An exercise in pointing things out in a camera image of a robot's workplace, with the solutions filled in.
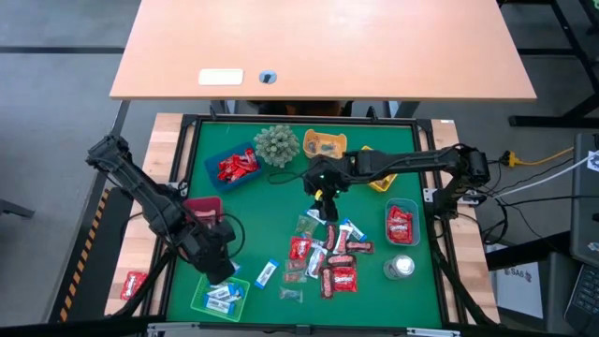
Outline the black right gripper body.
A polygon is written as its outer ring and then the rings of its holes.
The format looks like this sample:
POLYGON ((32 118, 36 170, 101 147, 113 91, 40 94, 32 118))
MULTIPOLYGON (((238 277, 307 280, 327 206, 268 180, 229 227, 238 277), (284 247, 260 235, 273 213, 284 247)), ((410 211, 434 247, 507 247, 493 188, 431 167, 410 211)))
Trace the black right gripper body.
POLYGON ((308 195, 315 196, 317 191, 325 194, 346 192, 357 181, 353 157, 345 154, 341 158, 316 155, 308 161, 302 181, 303 190, 308 195))

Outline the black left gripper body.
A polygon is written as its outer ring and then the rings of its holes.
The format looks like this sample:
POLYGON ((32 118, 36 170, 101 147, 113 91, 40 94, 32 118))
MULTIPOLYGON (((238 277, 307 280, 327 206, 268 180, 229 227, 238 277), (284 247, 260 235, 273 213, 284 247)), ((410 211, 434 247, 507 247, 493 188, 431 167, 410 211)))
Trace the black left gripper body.
POLYGON ((236 239, 229 223, 187 226, 180 233, 180 251, 198 270, 232 269, 227 245, 236 239))

